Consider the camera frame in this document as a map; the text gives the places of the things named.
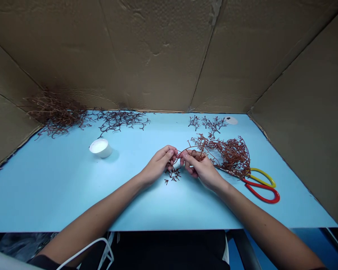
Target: small twig piece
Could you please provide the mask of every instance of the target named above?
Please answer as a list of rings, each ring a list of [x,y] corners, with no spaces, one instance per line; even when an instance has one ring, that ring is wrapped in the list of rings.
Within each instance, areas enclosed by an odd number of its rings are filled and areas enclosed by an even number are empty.
[[[198,127],[200,127],[199,125],[199,117],[198,116],[194,116],[194,117],[190,117],[190,124],[188,126],[195,126],[195,131]]]

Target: white plastic object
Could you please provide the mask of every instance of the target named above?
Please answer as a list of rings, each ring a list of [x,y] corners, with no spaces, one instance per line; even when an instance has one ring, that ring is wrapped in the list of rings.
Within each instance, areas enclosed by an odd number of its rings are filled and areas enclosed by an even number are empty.
[[[99,238],[99,239],[96,239],[95,241],[91,242],[90,244],[88,244],[86,247],[84,247],[82,250],[78,251],[76,254],[74,254],[72,257],[70,257],[69,259],[67,259],[65,262],[63,262],[56,270],[60,270],[62,269],[68,262],[70,262],[72,259],[76,258],[77,256],[79,256],[81,253],[83,253],[85,250],[87,250],[89,247],[91,247],[92,245],[94,245],[95,243],[99,242],[99,241],[104,241],[106,246],[108,247],[109,249],[109,254],[107,254],[106,256],[108,257],[108,259],[110,260],[110,263],[107,267],[106,270],[109,269],[109,267],[112,265],[113,261],[114,261],[114,255],[113,255],[113,252],[112,252],[112,249],[110,247],[110,244],[108,242],[107,239],[105,238]]]
[[[113,152],[109,142],[106,139],[97,139],[89,147],[90,152],[100,158],[107,158]]]
[[[230,116],[230,115],[227,115],[227,116],[225,117],[225,121],[226,121],[228,124],[234,124],[234,125],[238,124],[238,120],[235,119],[234,117]]]

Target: scissors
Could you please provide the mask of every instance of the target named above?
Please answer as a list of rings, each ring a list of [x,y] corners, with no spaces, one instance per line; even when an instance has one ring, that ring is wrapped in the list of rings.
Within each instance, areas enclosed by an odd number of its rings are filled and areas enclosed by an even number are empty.
[[[273,181],[273,179],[268,174],[266,174],[265,172],[263,172],[260,169],[256,169],[256,168],[250,168],[250,169],[252,171],[257,171],[257,172],[263,174],[265,177],[267,177],[269,179],[271,185],[268,184],[268,183],[266,183],[266,182],[264,182],[263,180],[260,180],[259,178],[255,177],[255,176],[250,175],[250,178],[254,179],[255,181],[260,182],[261,184],[250,182],[250,181],[248,181],[248,180],[246,180],[244,178],[240,179],[241,181],[243,181],[245,183],[245,187],[248,188],[258,199],[262,200],[265,203],[275,204],[275,203],[279,202],[280,199],[281,199],[281,197],[280,197],[278,191],[276,191],[274,189],[276,187],[276,184]],[[274,199],[270,200],[270,199],[266,199],[266,198],[262,197],[251,186],[254,186],[254,187],[257,187],[257,188],[262,188],[262,189],[267,189],[269,191],[272,191],[274,193]]]

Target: white glue container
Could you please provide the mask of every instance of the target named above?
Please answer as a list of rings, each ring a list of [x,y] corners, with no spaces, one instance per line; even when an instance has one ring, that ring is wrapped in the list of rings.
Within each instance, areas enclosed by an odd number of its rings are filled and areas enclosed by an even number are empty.
[[[90,152],[100,158],[107,158],[113,152],[113,149],[109,145],[106,139],[97,139],[89,147]]]

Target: cardboard wall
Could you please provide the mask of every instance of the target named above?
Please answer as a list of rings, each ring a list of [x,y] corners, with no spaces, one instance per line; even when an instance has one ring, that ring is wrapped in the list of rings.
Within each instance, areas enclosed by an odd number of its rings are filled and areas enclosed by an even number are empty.
[[[338,0],[0,0],[0,46],[90,108],[246,113],[336,11]]]
[[[338,16],[250,114],[338,222]]]
[[[338,0],[228,0],[191,111],[246,113],[338,12]]]
[[[89,107],[187,111],[216,2],[0,0],[0,45]]]
[[[23,109],[26,96],[38,93],[39,87],[0,48],[0,163],[27,140],[39,123]]]

